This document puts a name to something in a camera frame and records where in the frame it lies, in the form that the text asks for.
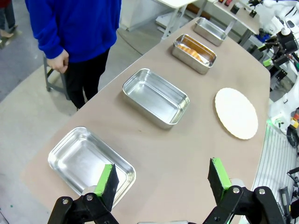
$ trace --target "blue sweatshirt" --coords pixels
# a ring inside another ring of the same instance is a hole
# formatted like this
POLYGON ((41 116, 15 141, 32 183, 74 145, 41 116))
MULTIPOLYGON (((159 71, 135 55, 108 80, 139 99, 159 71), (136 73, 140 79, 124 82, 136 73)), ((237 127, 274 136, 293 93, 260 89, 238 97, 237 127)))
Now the blue sweatshirt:
POLYGON ((25 0, 38 47, 48 59, 65 49, 83 62, 116 42, 121 0, 25 0))

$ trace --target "jeans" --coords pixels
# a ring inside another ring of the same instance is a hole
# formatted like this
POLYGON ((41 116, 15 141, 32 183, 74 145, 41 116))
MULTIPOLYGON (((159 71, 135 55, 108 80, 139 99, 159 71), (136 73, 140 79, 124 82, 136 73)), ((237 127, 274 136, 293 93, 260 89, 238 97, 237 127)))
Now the jeans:
POLYGON ((5 18, 8 28, 11 29, 15 25, 13 1, 6 8, 0 8, 0 29, 5 29, 5 18))

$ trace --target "metal tray with food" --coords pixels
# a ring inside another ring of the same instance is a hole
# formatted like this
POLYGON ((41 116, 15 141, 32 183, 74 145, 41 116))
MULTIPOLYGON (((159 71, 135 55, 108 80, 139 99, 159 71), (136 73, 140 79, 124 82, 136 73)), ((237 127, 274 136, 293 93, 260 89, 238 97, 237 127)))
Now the metal tray with food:
POLYGON ((206 74, 216 60, 211 49, 187 34, 181 35, 173 45, 172 54, 200 74, 206 74))
POLYGON ((188 96, 149 69, 136 72, 123 85, 125 100, 162 129, 169 129, 183 117, 188 96))
POLYGON ((71 130, 48 156, 50 167, 79 195, 98 184, 105 164, 115 164, 119 184, 113 206, 131 188, 135 169, 85 127, 71 130))
POLYGON ((216 46, 220 46, 227 37, 224 30, 203 17, 197 20, 194 31, 216 46))

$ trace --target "round cutting board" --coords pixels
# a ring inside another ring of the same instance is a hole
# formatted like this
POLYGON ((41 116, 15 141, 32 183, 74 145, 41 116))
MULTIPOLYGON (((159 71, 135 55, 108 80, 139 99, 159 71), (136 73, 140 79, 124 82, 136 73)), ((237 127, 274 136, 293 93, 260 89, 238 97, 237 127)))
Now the round cutting board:
POLYGON ((242 93, 223 88, 215 97, 218 117, 225 128, 239 139, 251 139, 257 132, 256 110, 242 93))

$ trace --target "person's hand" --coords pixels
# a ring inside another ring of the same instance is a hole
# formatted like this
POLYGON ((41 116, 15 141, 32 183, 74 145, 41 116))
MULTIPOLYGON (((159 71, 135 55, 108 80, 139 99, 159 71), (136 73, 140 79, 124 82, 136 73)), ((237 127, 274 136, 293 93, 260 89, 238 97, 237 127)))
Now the person's hand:
POLYGON ((65 73, 69 64, 69 54, 63 50, 56 58, 47 59, 47 63, 52 69, 65 73))

